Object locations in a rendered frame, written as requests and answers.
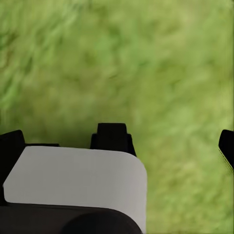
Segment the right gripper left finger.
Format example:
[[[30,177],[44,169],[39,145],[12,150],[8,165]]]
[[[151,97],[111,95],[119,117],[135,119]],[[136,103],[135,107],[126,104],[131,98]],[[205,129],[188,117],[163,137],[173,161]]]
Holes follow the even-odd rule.
[[[21,130],[0,135],[0,188],[25,149]]]

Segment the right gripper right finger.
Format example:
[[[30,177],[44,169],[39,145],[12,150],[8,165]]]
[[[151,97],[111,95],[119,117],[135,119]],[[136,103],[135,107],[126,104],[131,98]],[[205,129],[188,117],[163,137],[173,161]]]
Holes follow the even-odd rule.
[[[234,169],[234,132],[222,130],[218,147]]]

